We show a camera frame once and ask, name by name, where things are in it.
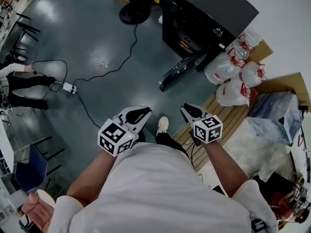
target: hand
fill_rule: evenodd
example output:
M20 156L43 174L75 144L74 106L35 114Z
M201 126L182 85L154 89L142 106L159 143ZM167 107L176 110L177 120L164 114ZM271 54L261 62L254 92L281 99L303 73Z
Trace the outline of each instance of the hand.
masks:
M33 65L25 66L24 72L34 73L35 72L35 68L34 68Z

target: gray floor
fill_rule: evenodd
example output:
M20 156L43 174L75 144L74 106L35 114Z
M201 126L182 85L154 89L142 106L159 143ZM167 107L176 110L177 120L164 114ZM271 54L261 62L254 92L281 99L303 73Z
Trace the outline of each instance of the gray floor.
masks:
M117 69L135 40L134 26L119 20L123 6L120 0L33 0L24 14L32 18L31 24L41 33L27 62L63 59L68 64L66 82L71 84L77 78ZM153 115L144 132L152 142L159 116L168 116L169 133L174 134L184 124L180 106L185 102L203 104L216 88L202 72L193 72L171 90L159 90L163 75L181 60L162 40L162 27L157 22L160 14L161 10L152 12L146 22L138 25L138 42L121 71L76 83L90 115L100 126L127 106L151 107ZM60 81L65 75L63 63L38 63L35 67ZM40 98L44 91L44 87L33 87L25 94ZM63 164L60 173L73 179L100 151L98 129L76 96L67 99L66 91L61 89L58 93L49 92L46 100L48 111L32 109L12 117L14 130L22 143L52 134L56 145L66 147L66 153L58 158Z

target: blue chair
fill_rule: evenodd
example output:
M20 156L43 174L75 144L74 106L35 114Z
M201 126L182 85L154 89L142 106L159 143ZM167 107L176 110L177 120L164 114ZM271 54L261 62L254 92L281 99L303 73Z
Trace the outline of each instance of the blue chair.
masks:
M44 154L40 152L40 150L35 146L51 137L47 137L43 140L40 140L36 143L30 144L29 146L29 163L25 164L22 162L17 163L15 170L15 180L21 189L25 192L30 192L34 188L41 185L46 177L57 170L61 165L55 167L51 171L48 170L48 161L60 154L65 149L61 149L55 154L51 155L49 158L46 158Z

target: white shirt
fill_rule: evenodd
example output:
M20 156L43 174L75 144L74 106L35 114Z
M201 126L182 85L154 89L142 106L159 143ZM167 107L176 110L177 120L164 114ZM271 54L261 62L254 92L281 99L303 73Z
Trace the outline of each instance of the white shirt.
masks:
M183 153L140 144L118 156L87 207L59 197L49 233L250 233L254 218L267 225L262 232L278 232L256 181L230 199L207 188Z
M4 91L6 96L9 95L9 82L6 76L11 72L23 72L25 65L13 63L0 70L0 92Z

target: power strip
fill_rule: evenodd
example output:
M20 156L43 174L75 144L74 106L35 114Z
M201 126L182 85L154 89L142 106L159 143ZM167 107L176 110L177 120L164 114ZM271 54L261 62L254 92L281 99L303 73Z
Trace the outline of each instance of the power strip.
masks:
M69 83L64 83L63 89L66 91L70 91L71 94L75 94L77 92L77 87Z

